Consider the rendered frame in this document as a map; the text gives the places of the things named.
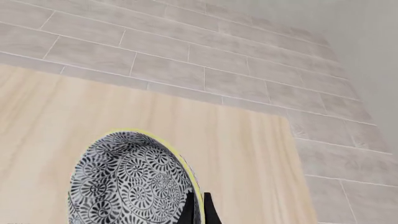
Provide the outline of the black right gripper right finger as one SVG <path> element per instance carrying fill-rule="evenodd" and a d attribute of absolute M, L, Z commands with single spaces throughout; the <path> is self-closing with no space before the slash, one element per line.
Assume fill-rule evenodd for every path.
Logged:
<path fill-rule="evenodd" d="M 205 224 L 222 224 L 209 192 L 204 193 Z"/>

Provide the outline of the black white patterned bowl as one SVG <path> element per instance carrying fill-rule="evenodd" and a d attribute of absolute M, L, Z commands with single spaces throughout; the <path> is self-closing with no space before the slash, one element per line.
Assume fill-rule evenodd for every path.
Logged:
<path fill-rule="evenodd" d="M 193 224 L 205 224 L 199 184 L 175 149 L 150 134 L 111 132 L 75 166 L 68 224 L 177 224 L 189 192 Z"/>

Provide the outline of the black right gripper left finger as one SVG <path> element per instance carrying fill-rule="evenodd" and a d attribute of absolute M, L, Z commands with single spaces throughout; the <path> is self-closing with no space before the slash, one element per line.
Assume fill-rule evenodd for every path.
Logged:
<path fill-rule="evenodd" d="M 189 192 L 177 224 L 193 224 L 194 194 Z"/>

